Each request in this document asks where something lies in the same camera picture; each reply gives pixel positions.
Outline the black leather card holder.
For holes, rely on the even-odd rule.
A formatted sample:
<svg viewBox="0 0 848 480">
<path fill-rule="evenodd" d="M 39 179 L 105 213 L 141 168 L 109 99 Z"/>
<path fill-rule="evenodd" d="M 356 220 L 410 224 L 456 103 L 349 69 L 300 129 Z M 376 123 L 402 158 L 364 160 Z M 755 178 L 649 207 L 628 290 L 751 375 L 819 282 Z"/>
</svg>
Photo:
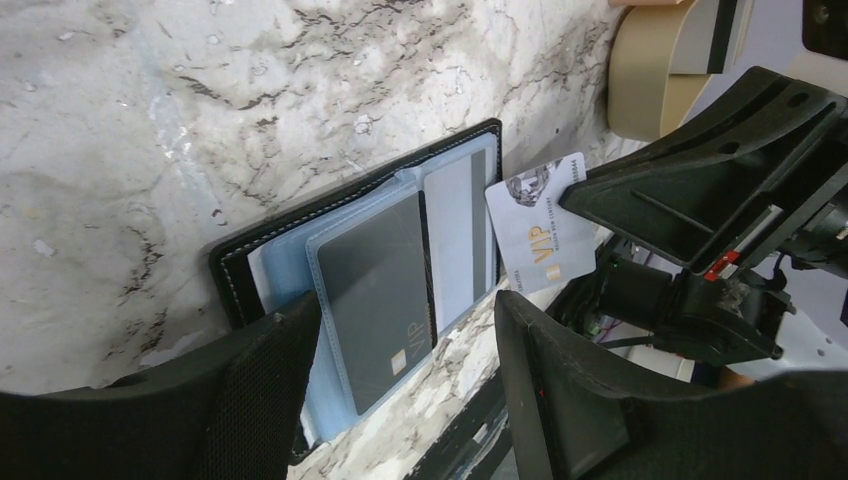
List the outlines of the black leather card holder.
<svg viewBox="0 0 848 480">
<path fill-rule="evenodd" d="M 234 328 L 313 292 L 321 326 L 293 452 L 364 420 L 496 286 L 491 118 L 221 240 L 208 266 Z"/>
</svg>

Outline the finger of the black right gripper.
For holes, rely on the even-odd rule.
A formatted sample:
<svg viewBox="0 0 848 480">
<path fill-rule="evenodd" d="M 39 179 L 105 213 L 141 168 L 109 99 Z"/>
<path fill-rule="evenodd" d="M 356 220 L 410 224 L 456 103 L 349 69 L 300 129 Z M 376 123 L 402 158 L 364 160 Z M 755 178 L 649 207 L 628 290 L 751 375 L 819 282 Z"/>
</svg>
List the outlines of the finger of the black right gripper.
<svg viewBox="0 0 848 480">
<path fill-rule="evenodd" d="M 847 101 L 762 67 L 683 126 L 591 169 L 559 201 L 697 275 L 781 252 L 847 271 Z"/>
</svg>

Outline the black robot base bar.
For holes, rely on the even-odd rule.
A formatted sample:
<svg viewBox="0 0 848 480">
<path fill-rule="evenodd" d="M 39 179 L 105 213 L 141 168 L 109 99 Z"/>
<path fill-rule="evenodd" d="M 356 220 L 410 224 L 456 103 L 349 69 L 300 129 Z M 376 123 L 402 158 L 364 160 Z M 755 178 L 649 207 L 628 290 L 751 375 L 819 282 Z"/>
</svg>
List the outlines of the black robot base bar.
<svg viewBox="0 0 848 480">
<path fill-rule="evenodd" d="M 497 369 L 406 477 L 414 480 L 489 479 L 511 448 L 502 375 Z"/>
</svg>

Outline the dark grey credit card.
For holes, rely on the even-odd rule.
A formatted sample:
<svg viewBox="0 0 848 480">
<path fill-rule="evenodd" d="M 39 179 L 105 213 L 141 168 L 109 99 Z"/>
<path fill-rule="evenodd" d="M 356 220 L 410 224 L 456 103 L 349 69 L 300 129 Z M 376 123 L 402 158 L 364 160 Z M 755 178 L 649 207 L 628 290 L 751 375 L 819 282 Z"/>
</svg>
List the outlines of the dark grey credit card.
<svg viewBox="0 0 848 480">
<path fill-rule="evenodd" d="M 308 243 L 357 415 L 433 349 L 421 206 L 404 193 Z"/>
</svg>

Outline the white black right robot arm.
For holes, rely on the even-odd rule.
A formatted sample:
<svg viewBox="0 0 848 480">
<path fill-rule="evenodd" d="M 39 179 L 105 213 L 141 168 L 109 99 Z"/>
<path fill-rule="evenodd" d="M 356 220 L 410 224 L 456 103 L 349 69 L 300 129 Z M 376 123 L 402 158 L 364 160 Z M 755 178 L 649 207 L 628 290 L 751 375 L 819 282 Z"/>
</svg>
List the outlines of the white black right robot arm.
<svg viewBox="0 0 848 480">
<path fill-rule="evenodd" d="M 649 346 L 755 379 L 843 370 L 847 350 L 796 307 L 787 268 L 847 275 L 847 101 L 748 69 L 694 119 L 590 170 L 559 200 L 609 229 L 566 315 L 608 317 Z"/>
</svg>

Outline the grey VIP credit card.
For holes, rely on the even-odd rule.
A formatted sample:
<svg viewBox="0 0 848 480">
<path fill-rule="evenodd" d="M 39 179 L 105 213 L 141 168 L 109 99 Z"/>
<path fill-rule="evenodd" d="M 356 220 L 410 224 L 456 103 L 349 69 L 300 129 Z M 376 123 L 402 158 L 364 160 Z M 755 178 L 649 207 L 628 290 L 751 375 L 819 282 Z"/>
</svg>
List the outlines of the grey VIP credit card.
<svg viewBox="0 0 848 480">
<path fill-rule="evenodd" d="M 486 149 L 423 180 L 438 333 L 447 331 L 493 288 L 492 235 L 484 195 L 489 180 Z"/>
</svg>

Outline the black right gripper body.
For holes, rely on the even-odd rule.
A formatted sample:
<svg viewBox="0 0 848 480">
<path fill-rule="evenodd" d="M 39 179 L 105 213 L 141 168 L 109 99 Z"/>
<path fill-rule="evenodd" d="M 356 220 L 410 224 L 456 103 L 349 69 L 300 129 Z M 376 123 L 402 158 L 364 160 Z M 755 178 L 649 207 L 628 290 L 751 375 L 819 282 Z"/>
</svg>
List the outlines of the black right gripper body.
<svg viewBox="0 0 848 480">
<path fill-rule="evenodd" d="M 642 335 L 606 340 L 608 349 L 641 345 L 715 367 L 844 368 L 847 349 L 796 308 L 781 267 L 847 275 L 847 201 L 828 202 L 787 246 L 772 274 L 739 268 L 736 252 L 725 253 L 704 274 L 677 274 L 640 263 L 614 237 L 597 253 L 595 272 L 564 292 L 556 320 L 590 340 L 599 340 L 602 320 L 629 324 Z"/>
</svg>

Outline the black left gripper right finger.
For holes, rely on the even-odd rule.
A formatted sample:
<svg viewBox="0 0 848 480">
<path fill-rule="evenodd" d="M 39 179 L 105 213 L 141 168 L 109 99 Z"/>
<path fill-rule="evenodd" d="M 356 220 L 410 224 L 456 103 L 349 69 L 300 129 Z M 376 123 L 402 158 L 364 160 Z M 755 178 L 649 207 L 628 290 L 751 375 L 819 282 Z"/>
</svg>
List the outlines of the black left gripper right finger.
<svg viewBox="0 0 848 480">
<path fill-rule="evenodd" d="M 521 294 L 495 298 L 523 479 L 843 479 L 847 375 L 791 371 L 715 390 L 639 366 Z"/>
</svg>

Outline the silver VIP credit card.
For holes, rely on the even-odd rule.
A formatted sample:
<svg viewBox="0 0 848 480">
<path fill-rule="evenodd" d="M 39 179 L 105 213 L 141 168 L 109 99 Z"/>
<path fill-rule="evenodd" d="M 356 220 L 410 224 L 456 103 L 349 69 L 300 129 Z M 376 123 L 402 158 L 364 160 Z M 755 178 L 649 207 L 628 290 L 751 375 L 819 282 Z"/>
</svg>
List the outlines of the silver VIP credit card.
<svg viewBox="0 0 848 480">
<path fill-rule="evenodd" d="M 565 190 L 585 179 L 585 158 L 576 152 L 486 189 L 513 290 L 529 295 L 595 271 L 592 224 L 559 205 Z"/>
</svg>

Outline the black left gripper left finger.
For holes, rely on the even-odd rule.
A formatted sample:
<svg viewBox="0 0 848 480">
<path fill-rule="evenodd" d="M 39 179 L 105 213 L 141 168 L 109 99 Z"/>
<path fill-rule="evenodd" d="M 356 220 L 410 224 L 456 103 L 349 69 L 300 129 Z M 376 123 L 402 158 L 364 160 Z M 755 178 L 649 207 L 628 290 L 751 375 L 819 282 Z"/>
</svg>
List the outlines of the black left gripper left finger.
<svg viewBox="0 0 848 480">
<path fill-rule="evenodd" d="M 99 389 L 1 396 L 5 479 L 283 479 L 321 324 L 314 293 Z"/>
</svg>

